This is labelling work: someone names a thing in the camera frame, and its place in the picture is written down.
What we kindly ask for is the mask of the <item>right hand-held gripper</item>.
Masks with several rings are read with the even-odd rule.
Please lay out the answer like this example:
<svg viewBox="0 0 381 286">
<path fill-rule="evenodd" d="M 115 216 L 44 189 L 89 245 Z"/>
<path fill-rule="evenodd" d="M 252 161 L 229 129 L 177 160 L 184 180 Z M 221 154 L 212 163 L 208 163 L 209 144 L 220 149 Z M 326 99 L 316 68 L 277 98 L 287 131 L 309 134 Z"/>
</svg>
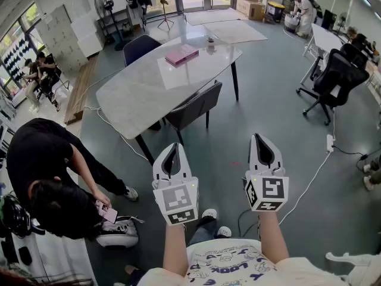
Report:
<svg viewBox="0 0 381 286">
<path fill-rule="evenodd" d="M 245 194 L 251 210 L 277 212 L 288 201 L 289 192 L 280 150 L 268 138 L 255 133 L 250 140 L 248 163 L 251 171 L 245 173 Z"/>
</svg>

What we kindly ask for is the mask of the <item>person's left forearm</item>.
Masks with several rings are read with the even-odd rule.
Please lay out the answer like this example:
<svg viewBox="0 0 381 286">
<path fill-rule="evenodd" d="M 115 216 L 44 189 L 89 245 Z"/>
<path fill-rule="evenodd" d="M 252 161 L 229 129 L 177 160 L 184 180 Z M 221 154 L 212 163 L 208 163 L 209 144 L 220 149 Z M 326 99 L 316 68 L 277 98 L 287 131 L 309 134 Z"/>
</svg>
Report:
<svg viewBox="0 0 381 286">
<path fill-rule="evenodd" d="M 185 277 L 188 271 L 188 255 L 183 225 L 166 226 L 163 269 Z"/>
</svg>

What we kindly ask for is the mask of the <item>black office chair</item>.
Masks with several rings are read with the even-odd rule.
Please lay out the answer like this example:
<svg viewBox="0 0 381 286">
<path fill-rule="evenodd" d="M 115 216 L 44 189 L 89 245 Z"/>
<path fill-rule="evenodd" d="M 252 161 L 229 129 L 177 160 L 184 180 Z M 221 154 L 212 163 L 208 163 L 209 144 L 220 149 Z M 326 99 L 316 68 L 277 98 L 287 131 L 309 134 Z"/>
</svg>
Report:
<svg viewBox="0 0 381 286">
<path fill-rule="evenodd" d="M 349 62 L 338 49 L 328 55 L 328 62 L 320 76 L 314 80 L 312 91 L 298 88 L 296 93 L 304 92 L 315 99 L 315 102 L 302 112 L 307 116 L 315 106 L 320 105 L 326 115 L 325 125 L 331 122 L 328 109 L 334 109 L 347 103 L 349 93 L 370 77 L 366 69 L 361 69 Z"/>
<path fill-rule="evenodd" d="M 358 48 L 351 43 L 345 43 L 341 46 L 340 52 L 346 56 L 346 59 L 361 69 L 366 69 L 368 58 Z"/>
</svg>

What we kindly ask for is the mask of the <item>blue jeans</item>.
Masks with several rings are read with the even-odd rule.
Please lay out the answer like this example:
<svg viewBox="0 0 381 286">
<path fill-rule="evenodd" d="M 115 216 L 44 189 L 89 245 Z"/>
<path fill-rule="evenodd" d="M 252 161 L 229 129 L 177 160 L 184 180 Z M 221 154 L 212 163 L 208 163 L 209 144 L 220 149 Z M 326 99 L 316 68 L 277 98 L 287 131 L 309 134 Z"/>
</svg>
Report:
<svg viewBox="0 0 381 286">
<path fill-rule="evenodd" d="M 212 216 L 202 217 L 197 226 L 195 233 L 188 242 L 187 246 L 202 243 L 204 241 L 213 240 L 217 235 L 217 219 Z"/>
</svg>

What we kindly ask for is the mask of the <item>white and black helmet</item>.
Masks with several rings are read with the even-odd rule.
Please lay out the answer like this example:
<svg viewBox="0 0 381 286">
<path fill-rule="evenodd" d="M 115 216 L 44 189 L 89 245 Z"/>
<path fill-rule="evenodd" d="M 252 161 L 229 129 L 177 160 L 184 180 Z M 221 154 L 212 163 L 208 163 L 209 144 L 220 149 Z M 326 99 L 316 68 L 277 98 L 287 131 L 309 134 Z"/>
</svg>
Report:
<svg viewBox="0 0 381 286">
<path fill-rule="evenodd" d="M 136 222 L 144 223 L 134 216 L 117 216 L 114 223 L 105 220 L 96 241 L 103 247 L 133 247 L 139 241 Z"/>
</svg>

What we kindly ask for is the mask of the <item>pink book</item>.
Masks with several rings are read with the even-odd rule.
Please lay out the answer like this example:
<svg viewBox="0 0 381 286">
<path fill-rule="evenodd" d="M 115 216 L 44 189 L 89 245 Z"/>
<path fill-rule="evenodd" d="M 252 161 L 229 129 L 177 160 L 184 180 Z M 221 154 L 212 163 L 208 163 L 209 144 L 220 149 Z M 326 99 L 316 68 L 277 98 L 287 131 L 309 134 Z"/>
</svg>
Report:
<svg viewBox="0 0 381 286">
<path fill-rule="evenodd" d="M 182 45 L 177 51 L 172 51 L 165 55 L 165 60 L 173 66 L 179 66 L 185 61 L 197 56 L 199 49 L 188 44 Z"/>
</svg>

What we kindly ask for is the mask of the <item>wooden floor platform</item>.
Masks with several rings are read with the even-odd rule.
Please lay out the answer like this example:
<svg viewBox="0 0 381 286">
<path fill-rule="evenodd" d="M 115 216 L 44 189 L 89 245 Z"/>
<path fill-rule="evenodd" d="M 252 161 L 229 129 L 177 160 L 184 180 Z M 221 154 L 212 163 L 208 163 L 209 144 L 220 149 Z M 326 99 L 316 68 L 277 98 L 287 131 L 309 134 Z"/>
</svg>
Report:
<svg viewBox="0 0 381 286">
<path fill-rule="evenodd" d="M 65 125 L 78 122 L 83 117 L 86 93 L 93 78 L 98 55 L 99 54 L 96 53 L 90 56 L 88 62 L 81 66 L 79 70 L 75 85 L 68 101 L 67 111 L 64 118 Z"/>
</svg>

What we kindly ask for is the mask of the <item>white sheets on table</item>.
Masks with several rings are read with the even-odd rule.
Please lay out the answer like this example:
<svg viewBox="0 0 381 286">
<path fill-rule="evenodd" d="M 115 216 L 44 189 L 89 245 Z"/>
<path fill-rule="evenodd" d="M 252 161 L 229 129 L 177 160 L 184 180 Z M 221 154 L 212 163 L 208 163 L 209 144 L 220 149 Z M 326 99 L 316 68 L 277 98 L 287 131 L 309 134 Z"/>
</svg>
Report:
<svg viewBox="0 0 381 286">
<path fill-rule="evenodd" d="M 268 39 L 253 27 L 247 25 L 244 20 L 204 23 L 203 26 L 228 44 L 265 41 Z"/>
</svg>

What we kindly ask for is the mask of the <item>white sneaker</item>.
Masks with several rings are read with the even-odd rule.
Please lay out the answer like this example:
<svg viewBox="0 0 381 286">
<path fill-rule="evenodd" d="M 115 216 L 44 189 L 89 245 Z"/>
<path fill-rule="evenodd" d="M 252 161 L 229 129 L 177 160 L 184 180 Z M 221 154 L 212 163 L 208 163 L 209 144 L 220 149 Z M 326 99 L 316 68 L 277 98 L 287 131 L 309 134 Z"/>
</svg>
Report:
<svg viewBox="0 0 381 286">
<path fill-rule="evenodd" d="M 326 253 L 326 259 L 332 262 L 353 265 L 353 269 L 349 274 L 341 276 L 350 286 L 381 286 L 381 253 L 356 256 L 344 253 L 342 256 L 334 256 L 331 252 L 328 252 Z"/>
</svg>

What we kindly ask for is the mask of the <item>white work table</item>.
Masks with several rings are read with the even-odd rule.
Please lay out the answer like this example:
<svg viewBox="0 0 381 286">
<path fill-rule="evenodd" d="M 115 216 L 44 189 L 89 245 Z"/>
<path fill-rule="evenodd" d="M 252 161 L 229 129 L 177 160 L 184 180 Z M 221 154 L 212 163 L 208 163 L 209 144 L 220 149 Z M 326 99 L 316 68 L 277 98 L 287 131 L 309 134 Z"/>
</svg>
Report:
<svg viewBox="0 0 381 286">
<path fill-rule="evenodd" d="M 0 266 L 41 283 L 90 280 L 98 286 L 84 240 L 32 233 L 0 237 Z"/>
</svg>

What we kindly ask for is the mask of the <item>white office desk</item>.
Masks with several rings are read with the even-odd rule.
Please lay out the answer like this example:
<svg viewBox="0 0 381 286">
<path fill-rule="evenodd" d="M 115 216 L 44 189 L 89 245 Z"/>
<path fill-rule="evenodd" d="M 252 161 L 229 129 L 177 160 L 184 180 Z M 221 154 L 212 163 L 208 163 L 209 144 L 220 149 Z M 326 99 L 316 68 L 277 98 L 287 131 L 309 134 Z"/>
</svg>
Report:
<svg viewBox="0 0 381 286">
<path fill-rule="evenodd" d="M 313 73 L 314 66 L 323 66 L 323 69 L 327 66 L 328 62 L 328 55 L 333 49 L 338 49 L 342 47 L 342 42 L 339 37 L 334 35 L 332 32 L 322 28 L 321 26 L 318 26 L 316 24 L 312 24 L 312 32 L 313 35 L 305 47 L 303 57 L 307 55 L 308 52 L 310 52 L 310 48 L 312 45 L 316 46 L 317 56 L 315 58 L 315 61 L 310 66 L 302 80 L 300 81 L 301 85 L 304 85 L 304 82 L 306 79 Z"/>
</svg>

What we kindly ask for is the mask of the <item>black bin with yellow lid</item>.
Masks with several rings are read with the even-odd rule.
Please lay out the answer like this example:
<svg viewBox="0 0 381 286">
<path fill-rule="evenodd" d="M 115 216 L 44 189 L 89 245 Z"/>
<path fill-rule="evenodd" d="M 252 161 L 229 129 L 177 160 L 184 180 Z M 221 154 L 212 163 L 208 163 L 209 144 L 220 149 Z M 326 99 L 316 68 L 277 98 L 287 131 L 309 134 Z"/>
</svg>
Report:
<svg viewBox="0 0 381 286">
<path fill-rule="evenodd" d="M 268 1 L 266 10 L 267 15 L 271 17 L 274 22 L 280 23 L 285 6 L 278 2 Z"/>
</svg>

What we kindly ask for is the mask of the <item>large cardboard box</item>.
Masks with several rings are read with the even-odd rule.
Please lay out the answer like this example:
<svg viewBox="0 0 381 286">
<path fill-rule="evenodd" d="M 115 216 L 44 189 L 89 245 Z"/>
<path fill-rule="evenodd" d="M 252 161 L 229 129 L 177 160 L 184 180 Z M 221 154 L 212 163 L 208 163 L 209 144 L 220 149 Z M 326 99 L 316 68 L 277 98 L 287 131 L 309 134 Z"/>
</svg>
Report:
<svg viewBox="0 0 381 286">
<path fill-rule="evenodd" d="M 265 5 L 250 1 L 238 1 L 236 10 L 244 14 L 249 20 L 262 20 L 265 14 Z"/>
</svg>

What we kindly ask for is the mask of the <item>black computer monitor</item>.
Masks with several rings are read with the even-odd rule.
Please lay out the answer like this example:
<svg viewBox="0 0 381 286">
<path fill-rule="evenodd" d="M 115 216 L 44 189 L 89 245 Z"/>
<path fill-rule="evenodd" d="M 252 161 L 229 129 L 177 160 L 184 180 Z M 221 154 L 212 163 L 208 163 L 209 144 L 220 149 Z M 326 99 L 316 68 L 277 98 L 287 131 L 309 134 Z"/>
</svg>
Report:
<svg viewBox="0 0 381 286">
<path fill-rule="evenodd" d="M 323 20 L 321 22 L 321 27 L 331 32 L 336 22 L 336 18 L 336 14 L 332 13 L 329 10 L 325 10 L 323 14 Z"/>
</svg>

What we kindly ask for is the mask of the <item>stack of white boxes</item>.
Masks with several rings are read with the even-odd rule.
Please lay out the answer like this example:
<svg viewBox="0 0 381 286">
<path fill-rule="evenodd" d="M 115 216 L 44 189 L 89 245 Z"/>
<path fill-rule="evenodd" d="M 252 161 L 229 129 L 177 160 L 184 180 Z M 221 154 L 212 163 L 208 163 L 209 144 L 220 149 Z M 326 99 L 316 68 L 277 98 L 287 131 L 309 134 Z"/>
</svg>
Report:
<svg viewBox="0 0 381 286">
<path fill-rule="evenodd" d="M 86 57 L 97 54 L 104 48 L 104 37 L 92 17 L 89 0 L 72 0 L 74 19 L 71 28 L 77 37 L 77 43 Z"/>
</svg>

